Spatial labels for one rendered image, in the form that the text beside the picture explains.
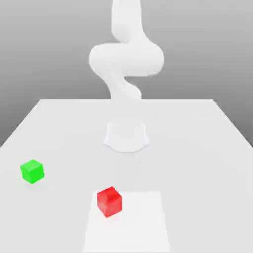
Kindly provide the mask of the small red cube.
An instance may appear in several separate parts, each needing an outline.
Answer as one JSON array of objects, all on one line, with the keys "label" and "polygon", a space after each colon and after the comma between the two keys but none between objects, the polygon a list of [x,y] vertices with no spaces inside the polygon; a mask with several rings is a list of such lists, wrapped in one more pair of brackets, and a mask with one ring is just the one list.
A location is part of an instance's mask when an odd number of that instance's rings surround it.
[{"label": "small red cube", "polygon": [[106,218],[122,211],[122,196],[113,187],[97,193],[97,206]]}]

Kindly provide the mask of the small green cube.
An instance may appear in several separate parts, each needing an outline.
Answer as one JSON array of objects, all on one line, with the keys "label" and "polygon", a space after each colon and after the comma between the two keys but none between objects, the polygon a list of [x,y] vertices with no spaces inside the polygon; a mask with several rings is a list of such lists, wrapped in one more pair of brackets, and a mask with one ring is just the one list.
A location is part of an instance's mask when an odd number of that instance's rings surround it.
[{"label": "small green cube", "polygon": [[22,164],[20,169],[23,179],[31,184],[44,178],[43,165],[36,160],[30,160]]}]

